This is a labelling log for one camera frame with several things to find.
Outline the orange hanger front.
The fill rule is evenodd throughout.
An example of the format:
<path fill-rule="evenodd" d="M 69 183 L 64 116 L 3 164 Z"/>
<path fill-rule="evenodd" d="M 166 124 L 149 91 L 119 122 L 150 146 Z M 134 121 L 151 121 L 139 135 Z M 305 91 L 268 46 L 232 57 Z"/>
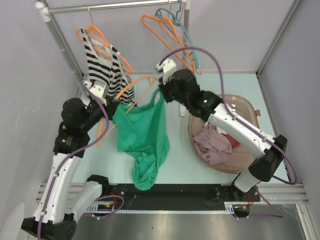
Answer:
<path fill-rule="evenodd" d="M 147 88 L 147 90 L 134 102 L 134 104 L 132 104 L 130 106 L 130 108 L 126 111 L 126 114 L 128 114 L 134 107 L 137 106 L 137 104 L 141 101 L 141 99 L 144 97 L 144 95 L 153 87 L 153 85 L 155 84 L 155 82 L 158 80 L 158 78 L 154 75 L 147 75 L 147 76 L 142 76 L 136 80 L 134 80 L 132 83 L 129 84 L 130 87 L 132 87 L 133 85 L 139 83 L 140 81 L 143 80 L 148 80 L 149 82 L 149 87 Z M 101 137 L 101 139 L 96 143 L 97 148 L 99 149 L 101 147 L 100 141 L 103 140 L 105 137 L 107 137 L 112 131 L 113 129 L 116 128 L 116 125 L 112 126 L 106 133 L 103 134 L 103 126 L 105 124 L 106 120 L 105 118 L 102 118 L 102 120 L 99 122 L 99 126 L 98 126 L 98 130 L 96 133 L 96 138 L 98 139 L 98 137 Z"/>

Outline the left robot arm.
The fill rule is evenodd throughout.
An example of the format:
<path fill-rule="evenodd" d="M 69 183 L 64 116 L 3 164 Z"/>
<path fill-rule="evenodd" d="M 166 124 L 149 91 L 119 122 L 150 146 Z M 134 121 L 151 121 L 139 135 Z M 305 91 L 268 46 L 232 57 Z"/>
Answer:
<path fill-rule="evenodd" d="M 70 240 L 77 223 L 87 208 L 97 199 L 110 196 L 109 179 L 91 175 L 83 189 L 67 200 L 76 170 L 85 150 L 94 144 L 89 130 L 100 120 L 113 118 L 120 102 L 111 97 L 83 103 L 71 98 L 62 106 L 62 122 L 54 142 L 50 175 L 37 209 L 32 217 L 25 218 L 21 229 L 38 240 Z"/>

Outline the green tank top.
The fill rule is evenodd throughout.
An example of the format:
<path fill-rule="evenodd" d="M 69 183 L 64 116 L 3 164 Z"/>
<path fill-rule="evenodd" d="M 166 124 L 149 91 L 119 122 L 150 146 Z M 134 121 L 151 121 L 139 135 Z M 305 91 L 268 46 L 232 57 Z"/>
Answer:
<path fill-rule="evenodd" d="M 131 177 L 135 188 L 150 190 L 170 151 L 163 94 L 156 89 L 148 104 L 132 109 L 120 104 L 113 122 L 117 130 L 117 151 L 134 158 Z"/>

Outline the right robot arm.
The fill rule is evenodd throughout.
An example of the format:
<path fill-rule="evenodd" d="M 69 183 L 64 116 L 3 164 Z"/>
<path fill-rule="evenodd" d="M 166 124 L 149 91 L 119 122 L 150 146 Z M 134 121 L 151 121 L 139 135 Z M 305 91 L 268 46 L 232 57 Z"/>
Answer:
<path fill-rule="evenodd" d="M 242 201 L 255 185 L 274 177 L 288 143 L 283 135 L 273 137 L 261 131 L 232 111 L 224 98 L 201 90 L 190 70 L 161 70 L 161 74 L 159 87 L 165 101 L 177 101 L 189 111 L 187 131 L 194 147 L 198 143 L 196 137 L 212 137 L 220 128 L 250 152 L 253 162 L 230 185 L 235 200 Z"/>

